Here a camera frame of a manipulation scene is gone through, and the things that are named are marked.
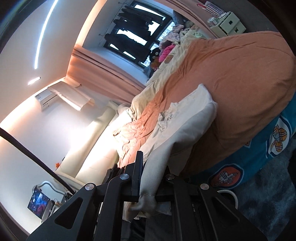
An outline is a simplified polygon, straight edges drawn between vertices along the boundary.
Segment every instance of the crumpled blanket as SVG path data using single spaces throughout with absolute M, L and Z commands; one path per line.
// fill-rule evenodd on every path
M 155 194 L 163 178 L 166 166 L 179 175 L 187 162 L 183 156 L 207 131 L 217 113 L 217 103 L 204 85 L 186 96 L 179 103 L 159 114 L 158 122 L 146 143 L 141 147 L 146 162 L 140 184 L 137 203 L 125 203 L 123 219 L 131 221 L 139 211 L 151 217 L 155 210 L 169 212 L 168 206 L 158 205 Z
M 118 164 L 134 162 L 159 113 L 203 83 L 219 109 L 207 133 L 194 145 L 181 174 L 191 176 L 214 166 L 251 140 L 287 106 L 295 92 L 294 58 L 284 38 L 271 31 L 194 40 L 179 68 L 140 118 L 114 133 L 122 144 Z

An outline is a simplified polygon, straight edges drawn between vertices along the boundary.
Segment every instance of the beige blanket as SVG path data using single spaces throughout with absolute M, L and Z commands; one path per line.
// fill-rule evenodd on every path
M 170 63 L 166 64 L 162 62 L 162 64 L 159 66 L 159 69 L 155 71 L 155 73 L 146 83 L 147 87 L 140 94 L 134 97 L 131 107 L 128 110 L 128 113 L 133 120 L 137 120 L 141 116 L 147 104 L 164 86 L 171 74 L 178 69 L 187 54 L 190 43 L 196 39 L 195 34 L 195 30 L 189 30 L 185 36 L 180 38 L 180 45 L 176 46 L 172 50 L 174 57 Z

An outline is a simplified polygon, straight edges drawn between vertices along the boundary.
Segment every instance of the tv screen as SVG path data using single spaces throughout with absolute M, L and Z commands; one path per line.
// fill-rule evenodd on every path
M 41 193 L 40 190 L 35 187 L 34 193 L 31 197 L 31 200 L 28 205 L 30 209 L 37 217 L 42 218 L 47 204 L 50 202 L 50 199 Z

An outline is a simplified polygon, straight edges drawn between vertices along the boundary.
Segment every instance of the hanging clothes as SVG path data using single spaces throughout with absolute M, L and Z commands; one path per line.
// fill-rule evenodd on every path
M 113 44 L 121 53 L 127 52 L 141 62 L 144 62 L 151 50 L 142 44 L 130 39 L 124 34 L 106 34 L 105 39 Z
M 135 10 L 125 9 L 125 8 L 123 8 L 122 11 L 123 11 L 123 13 L 128 14 L 128 16 L 134 15 L 134 16 L 140 18 L 140 19 L 143 19 L 144 21 L 146 21 L 147 24 L 153 24 L 152 17 L 150 17 L 150 16 L 148 16 L 146 14 L 141 14 L 141 13 L 135 11 Z
M 121 13 L 118 14 L 118 16 L 121 17 L 121 18 L 123 18 L 123 19 L 125 19 L 125 20 L 127 20 L 127 21 L 130 21 L 130 22 L 133 22 L 133 23 L 137 23 L 137 24 L 139 24 L 141 26 L 142 25 L 147 25 L 148 26 L 147 21 L 144 20 L 144 19 L 142 19 L 142 18 L 140 18 L 136 14 L 130 14 L 130 13 L 127 13 L 127 12 L 121 12 Z
M 148 26 L 147 25 L 139 25 L 137 23 L 133 23 L 131 21 L 124 21 L 124 20 L 119 20 L 115 19 L 113 21 L 116 24 L 116 27 L 121 29 L 121 30 L 127 30 L 135 35 L 138 35 L 140 38 L 147 40 L 151 36 L 151 32 L 148 31 Z
M 149 17 L 152 18 L 152 21 L 162 25 L 163 24 L 163 17 L 162 16 L 159 16 L 159 15 L 156 15 L 154 13 L 151 13 L 151 12 L 147 12 L 145 10 L 142 10 L 142 9 L 138 9 L 138 8 L 134 8 L 134 7 L 131 7 L 131 6 L 125 6 L 126 9 L 129 9 L 129 10 L 132 10 L 132 11 L 135 11 L 141 15 L 147 15 Z

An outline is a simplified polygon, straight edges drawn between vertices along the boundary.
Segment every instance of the white cabinet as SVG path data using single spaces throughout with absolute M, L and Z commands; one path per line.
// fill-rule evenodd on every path
M 218 19 L 218 23 L 212 26 L 211 30 L 219 38 L 222 38 L 229 35 L 242 34 L 246 28 L 233 12 L 228 12 Z

